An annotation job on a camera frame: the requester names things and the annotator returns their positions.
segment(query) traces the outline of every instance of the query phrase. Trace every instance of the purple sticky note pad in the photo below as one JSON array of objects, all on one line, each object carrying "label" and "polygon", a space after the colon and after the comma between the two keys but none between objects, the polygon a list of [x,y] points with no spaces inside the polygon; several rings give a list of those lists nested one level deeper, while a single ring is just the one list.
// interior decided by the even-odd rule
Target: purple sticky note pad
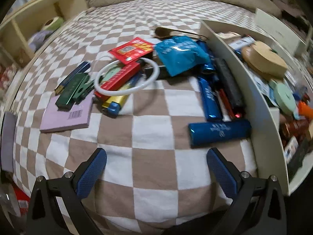
[{"label": "purple sticky note pad", "polygon": [[43,114],[40,131],[59,132],[87,128],[89,126],[93,95],[94,91],[90,92],[80,104],[73,105],[70,111],[58,110],[55,102],[59,96],[52,97]]}]

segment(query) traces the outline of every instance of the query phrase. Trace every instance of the silver screw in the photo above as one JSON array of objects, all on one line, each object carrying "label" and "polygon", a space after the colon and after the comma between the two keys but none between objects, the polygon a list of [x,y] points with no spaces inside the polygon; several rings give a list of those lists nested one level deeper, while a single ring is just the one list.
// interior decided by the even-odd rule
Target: silver screw
[{"label": "silver screw", "polygon": [[36,180],[37,180],[38,182],[41,182],[43,179],[44,179],[44,176],[38,176],[38,177],[36,178]]},{"label": "silver screw", "polygon": [[65,172],[64,176],[69,179],[71,176],[73,176],[73,172],[71,171],[68,171],[68,172]]},{"label": "silver screw", "polygon": [[271,179],[272,181],[274,181],[274,182],[278,180],[278,178],[277,178],[275,175],[271,175],[271,176],[270,176],[270,179]]},{"label": "silver screw", "polygon": [[246,171],[243,171],[241,173],[241,176],[246,179],[246,178],[250,177],[250,174],[248,172],[246,172]]}]

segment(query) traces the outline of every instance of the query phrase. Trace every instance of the checkered bedsheet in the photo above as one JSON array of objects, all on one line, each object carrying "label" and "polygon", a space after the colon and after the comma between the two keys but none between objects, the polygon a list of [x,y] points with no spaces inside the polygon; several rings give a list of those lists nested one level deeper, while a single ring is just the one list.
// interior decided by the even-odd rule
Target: checkered bedsheet
[{"label": "checkered bedsheet", "polygon": [[[204,121],[193,77],[159,80],[132,94],[116,119],[94,105],[86,129],[40,133],[39,127],[54,88],[81,61],[91,61],[94,76],[111,61],[108,50],[137,36],[149,39],[156,26],[197,31],[201,19],[211,19],[259,31],[253,15],[214,1],[136,0],[97,8],[74,21],[40,55],[16,96],[16,184],[30,195],[37,176],[61,177],[102,147],[108,155],[105,171],[83,200],[101,229],[159,234],[229,204],[209,173],[207,149],[190,149],[187,125]],[[212,146],[239,170],[256,174],[249,140]]]}]

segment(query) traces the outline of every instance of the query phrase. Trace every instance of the brown bottle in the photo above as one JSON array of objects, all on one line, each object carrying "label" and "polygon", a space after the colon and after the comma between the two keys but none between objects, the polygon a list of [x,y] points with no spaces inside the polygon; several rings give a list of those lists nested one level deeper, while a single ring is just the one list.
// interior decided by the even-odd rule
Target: brown bottle
[{"label": "brown bottle", "polygon": [[281,125],[281,131],[286,138],[298,136],[309,128],[309,122],[306,119],[295,120],[291,123]]}]

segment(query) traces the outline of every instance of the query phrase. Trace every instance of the red snack wrapper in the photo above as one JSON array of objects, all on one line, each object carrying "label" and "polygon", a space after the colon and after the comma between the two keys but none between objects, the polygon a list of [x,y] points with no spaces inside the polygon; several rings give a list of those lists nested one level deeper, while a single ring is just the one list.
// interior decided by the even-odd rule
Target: red snack wrapper
[{"label": "red snack wrapper", "polygon": [[117,48],[109,50],[109,53],[119,59],[123,64],[138,60],[140,57],[147,55],[153,51],[153,44],[136,37],[130,42],[125,43]]},{"label": "red snack wrapper", "polygon": [[[116,73],[112,78],[108,81],[104,82],[101,85],[101,88],[108,91],[118,90],[121,86],[123,86],[132,76],[134,76],[137,72],[139,72],[141,66],[138,62],[132,62],[128,65],[125,65],[118,73]],[[106,101],[109,96],[104,96],[99,92],[95,91],[94,95],[101,99],[102,101]]]}]

